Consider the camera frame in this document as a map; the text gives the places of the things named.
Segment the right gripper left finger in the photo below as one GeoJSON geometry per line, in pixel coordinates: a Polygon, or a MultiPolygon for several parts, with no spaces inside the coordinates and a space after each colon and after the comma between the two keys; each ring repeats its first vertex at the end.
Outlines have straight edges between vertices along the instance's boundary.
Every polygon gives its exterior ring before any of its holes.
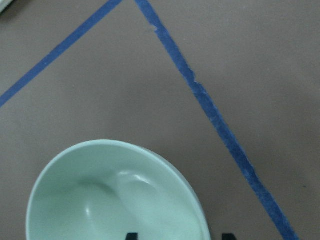
{"type": "Polygon", "coordinates": [[[138,240],[138,233],[137,232],[127,233],[125,240],[138,240]]]}

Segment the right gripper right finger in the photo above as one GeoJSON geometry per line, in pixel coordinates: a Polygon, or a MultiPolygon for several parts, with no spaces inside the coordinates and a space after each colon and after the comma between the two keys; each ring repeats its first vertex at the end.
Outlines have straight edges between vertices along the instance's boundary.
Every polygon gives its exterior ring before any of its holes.
{"type": "Polygon", "coordinates": [[[223,233],[221,235],[222,240],[237,240],[236,236],[233,233],[223,233]]]}

